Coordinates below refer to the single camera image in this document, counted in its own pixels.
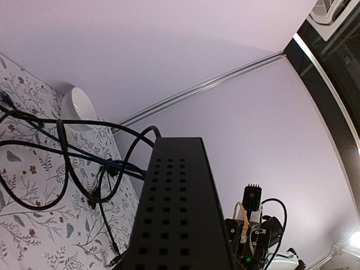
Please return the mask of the right aluminium frame post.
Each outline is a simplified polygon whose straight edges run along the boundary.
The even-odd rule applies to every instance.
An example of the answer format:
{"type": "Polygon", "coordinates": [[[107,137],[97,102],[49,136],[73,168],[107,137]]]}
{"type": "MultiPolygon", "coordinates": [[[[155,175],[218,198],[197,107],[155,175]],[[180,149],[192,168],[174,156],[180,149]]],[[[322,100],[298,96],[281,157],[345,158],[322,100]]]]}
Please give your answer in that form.
{"type": "Polygon", "coordinates": [[[162,99],[120,121],[117,122],[119,125],[124,125],[130,127],[133,124],[136,124],[144,119],[147,119],[181,101],[184,101],[195,95],[199,95],[207,90],[210,90],[214,87],[217,87],[225,82],[228,82],[232,79],[235,79],[243,74],[254,71],[258,68],[264,67],[266,65],[272,64],[277,60],[280,60],[286,56],[284,51],[273,53],[269,56],[262,57],[258,60],[252,61],[248,64],[237,67],[233,70],[230,70],[226,73],[213,77],[209,80],[201,82],[197,85],[194,85],[190,88],[184,89],[178,93],[175,93],[165,99],[162,99]]]}

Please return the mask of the black power adapter with cord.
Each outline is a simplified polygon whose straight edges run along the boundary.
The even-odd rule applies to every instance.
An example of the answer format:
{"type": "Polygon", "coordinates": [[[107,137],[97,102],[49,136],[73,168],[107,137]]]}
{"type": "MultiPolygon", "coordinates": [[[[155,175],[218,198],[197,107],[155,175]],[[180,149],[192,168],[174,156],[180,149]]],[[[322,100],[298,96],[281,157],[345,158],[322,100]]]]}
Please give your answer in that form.
{"type": "Polygon", "coordinates": [[[104,177],[107,179],[107,186],[105,189],[112,190],[112,185],[110,178],[114,178],[119,174],[119,171],[114,167],[104,167],[100,166],[97,174],[96,174],[96,184],[92,191],[92,195],[94,197],[100,198],[101,197],[101,191],[102,191],[102,184],[104,182],[104,177]]]}

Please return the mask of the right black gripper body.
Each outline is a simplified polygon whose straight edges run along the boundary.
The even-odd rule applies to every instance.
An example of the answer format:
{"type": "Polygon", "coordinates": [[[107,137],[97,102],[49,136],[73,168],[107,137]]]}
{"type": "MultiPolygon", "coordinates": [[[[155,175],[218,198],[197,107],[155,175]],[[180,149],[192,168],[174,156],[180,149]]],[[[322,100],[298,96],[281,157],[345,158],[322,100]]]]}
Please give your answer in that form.
{"type": "Polygon", "coordinates": [[[262,223],[250,222],[245,242],[241,242],[243,220],[225,219],[224,223],[236,269],[265,269],[269,261],[269,248],[278,244],[282,236],[280,221],[266,215],[262,223]]]}

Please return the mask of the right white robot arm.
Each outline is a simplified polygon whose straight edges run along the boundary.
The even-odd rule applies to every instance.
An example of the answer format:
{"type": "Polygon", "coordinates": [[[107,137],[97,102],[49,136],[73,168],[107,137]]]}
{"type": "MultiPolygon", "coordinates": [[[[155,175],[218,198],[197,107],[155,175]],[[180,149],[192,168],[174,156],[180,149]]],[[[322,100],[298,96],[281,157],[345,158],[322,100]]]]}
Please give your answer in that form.
{"type": "Polygon", "coordinates": [[[246,236],[242,237],[244,221],[225,219],[228,242],[233,253],[236,269],[305,269],[296,251],[270,252],[280,246],[282,225],[276,217],[266,215],[262,223],[250,222],[246,236]]]}

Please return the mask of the black TP-Link network switch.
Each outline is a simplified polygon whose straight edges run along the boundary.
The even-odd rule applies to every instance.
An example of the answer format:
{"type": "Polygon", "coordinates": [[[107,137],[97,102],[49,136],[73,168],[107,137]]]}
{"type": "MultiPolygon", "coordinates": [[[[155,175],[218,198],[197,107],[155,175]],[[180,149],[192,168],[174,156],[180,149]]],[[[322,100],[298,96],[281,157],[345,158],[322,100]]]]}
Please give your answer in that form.
{"type": "Polygon", "coordinates": [[[158,138],[117,269],[234,269],[201,138],[158,138]]]}

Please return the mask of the white bowl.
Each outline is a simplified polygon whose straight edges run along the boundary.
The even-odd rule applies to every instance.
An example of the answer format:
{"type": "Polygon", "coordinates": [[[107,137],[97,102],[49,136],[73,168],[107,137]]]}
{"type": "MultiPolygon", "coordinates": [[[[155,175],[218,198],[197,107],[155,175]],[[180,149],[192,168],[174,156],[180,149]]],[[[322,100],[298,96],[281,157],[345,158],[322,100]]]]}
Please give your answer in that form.
{"type": "Polygon", "coordinates": [[[89,97],[78,87],[73,87],[61,101],[61,119],[97,120],[97,114],[89,97]]]}

